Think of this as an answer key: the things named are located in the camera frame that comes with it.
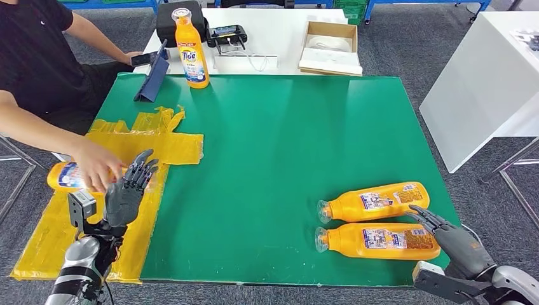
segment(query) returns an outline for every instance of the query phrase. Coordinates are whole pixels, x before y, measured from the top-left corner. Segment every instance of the bottle cap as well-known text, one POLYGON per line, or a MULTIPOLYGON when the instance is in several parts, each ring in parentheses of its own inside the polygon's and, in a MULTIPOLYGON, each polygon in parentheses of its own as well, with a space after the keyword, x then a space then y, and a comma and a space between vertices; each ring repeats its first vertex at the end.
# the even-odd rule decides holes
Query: bottle cap
POLYGON ((327 230, 318 227, 315 231, 315 244, 317 246, 317 251, 322 253, 326 251, 329 247, 329 239, 327 237, 327 230))
POLYGON ((331 207, 329 206, 329 203, 327 201, 318 201, 318 217, 320 218, 320 221, 324 224, 328 223, 331 219, 333 219, 333 213, 331 212, 331 207))
POLYGON ((191 17, 191 11, 186 8, 177 8, 172 11, 172 20, 177 20, 180 17, 191 17))

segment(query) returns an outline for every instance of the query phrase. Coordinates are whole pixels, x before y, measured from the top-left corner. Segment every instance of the green crate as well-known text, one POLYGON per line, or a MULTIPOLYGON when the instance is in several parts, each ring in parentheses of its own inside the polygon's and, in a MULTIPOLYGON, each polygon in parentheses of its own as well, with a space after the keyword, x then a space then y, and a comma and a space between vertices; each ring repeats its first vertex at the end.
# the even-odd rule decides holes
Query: green crate
POLYGON ((333 0, 333 8, 339 5, 344 4, 359 4, 359 5, 367 5, 369 0, 333 0))
POLYGON ((101 0, 104 4, 144 2, 145 0, 101 0))
POLYGON ((364 19, 366 4, 336 4, 334 8, 341 8, 348 18, 348 24, 359 24, 364 19))

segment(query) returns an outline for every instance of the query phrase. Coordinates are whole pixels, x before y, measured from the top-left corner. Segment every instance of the orange detergent bottle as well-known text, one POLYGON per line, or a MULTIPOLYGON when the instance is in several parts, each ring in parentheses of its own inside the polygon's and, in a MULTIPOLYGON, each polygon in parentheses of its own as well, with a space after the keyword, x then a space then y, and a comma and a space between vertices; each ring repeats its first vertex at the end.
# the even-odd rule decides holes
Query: orange detergent bottle
POLYGON ((206 88, 210 83, 210 76, 200 35, 191 23, 191 11, 178 8, 172 12, 172 19, 176 22, 176 43, 187 84, 196 89, 206 88))
POLYGON ((316 230, 319 252, 333 250, 348 257, 429 260, 440 254, 434 237, 420 224, 344 224, 316 230))
POLYGON ((387 186, 350 191, 332 201, 318 202, 318 216, 325 224, 331 219, 346 222, 373 220, 404 215, 408 205, 427 208, 428 193, 419 182, 403 182, 387 186))
MULTIPOLYGON (((67 193, 86 189, 86 185, 81 176, 79 166, 76 162, 60 162, 55 164, 47 175, 47 184, 56 191, 67 193)), ((101 194, 100 192, 90 192, 90 194, 101 194)))

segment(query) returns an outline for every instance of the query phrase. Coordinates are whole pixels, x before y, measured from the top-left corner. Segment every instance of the yellow plastic bag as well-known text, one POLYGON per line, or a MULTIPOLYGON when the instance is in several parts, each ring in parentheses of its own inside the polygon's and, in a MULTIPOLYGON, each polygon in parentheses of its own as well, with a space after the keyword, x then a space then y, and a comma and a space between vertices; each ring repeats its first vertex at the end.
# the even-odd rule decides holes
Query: yellow plastic bag
MULTIPOLYGON (((140 283, 169 165, 198 164, 202 158, 203 135, 172 132, 185 117, 185 112, 174 115, 172 109, 159 107, 156 110, 157 113, 139 113, 131 131, 124 121, 111 123, 98 119, 86 135, 110 149, 126 164, 149 148, 154 149, 150 158, 160 161, 159 170, 140 204, 139 216, 129 224, 125 233, 119 259, 107 278, 109 281, 140 283)), ((102 218, 104 197, 96 199, 97 214, 88 219, 90 223, 102 218)), ((64 262, 65 250, 75 234, 76 229, 69 220, 67 194, 55 192, 10 275, 18 280, 56 278, 64 262)))

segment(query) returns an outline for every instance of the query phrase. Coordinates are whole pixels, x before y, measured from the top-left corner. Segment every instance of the bottle label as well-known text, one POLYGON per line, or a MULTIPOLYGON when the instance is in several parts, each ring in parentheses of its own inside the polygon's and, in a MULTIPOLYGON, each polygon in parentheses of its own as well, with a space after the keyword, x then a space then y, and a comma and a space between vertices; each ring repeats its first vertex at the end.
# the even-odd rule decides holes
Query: bottle label
POLYGON ((367 249, 431 249, 432 237, 425 229, 391 232, 386 229, 364 229, 363 241, 367 249))
POLYGON ((421 191, 414 184, 406 184, 402 187, 402 191, 393 193, 393 197, 397 199, 399 204, 411 203, 423 199, 421 191))
POLYGON ((359 198, 366 210, 376 210, 393 205, 393 200, 382 198, 378 193, 363 193, 359 195, 359 198))
POLYGON ((84 187, 82 181, 80 169, 75 162, 68 162, 58 176, 60 186, 84 187))
POLYGON ((200 53, 193 48, 194 46, 194 43, 178 43, 186 79, 194 83, 201 83, 206 80, 204 63, 200 53))

